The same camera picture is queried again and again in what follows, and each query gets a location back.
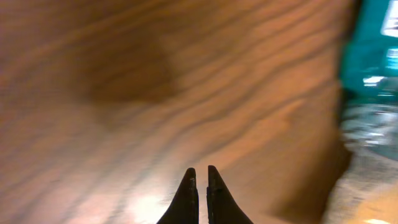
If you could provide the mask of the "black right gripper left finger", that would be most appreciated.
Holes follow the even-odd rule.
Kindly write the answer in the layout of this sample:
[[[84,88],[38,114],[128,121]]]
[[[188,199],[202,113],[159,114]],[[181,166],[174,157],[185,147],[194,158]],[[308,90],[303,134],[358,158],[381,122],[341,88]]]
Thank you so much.
[[[157,224],[198,224],[199,201],[195,169],[186,170],[166,212]]]

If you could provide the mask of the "blue mouthwash bottle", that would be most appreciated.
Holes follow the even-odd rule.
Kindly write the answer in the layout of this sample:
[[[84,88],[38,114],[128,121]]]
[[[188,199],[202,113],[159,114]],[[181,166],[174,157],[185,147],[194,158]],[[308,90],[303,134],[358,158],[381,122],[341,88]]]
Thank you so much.
[[[361,3],[340,80],[341,132],[351,151],[397,159],[397,1]]]

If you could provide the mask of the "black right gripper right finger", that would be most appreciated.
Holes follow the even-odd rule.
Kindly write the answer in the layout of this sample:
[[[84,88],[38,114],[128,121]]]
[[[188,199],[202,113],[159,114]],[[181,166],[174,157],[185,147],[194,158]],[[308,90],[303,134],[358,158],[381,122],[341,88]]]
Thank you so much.
[[[206,199],[209,224],[253,224],[235,202],[215,166],[208,166]]]

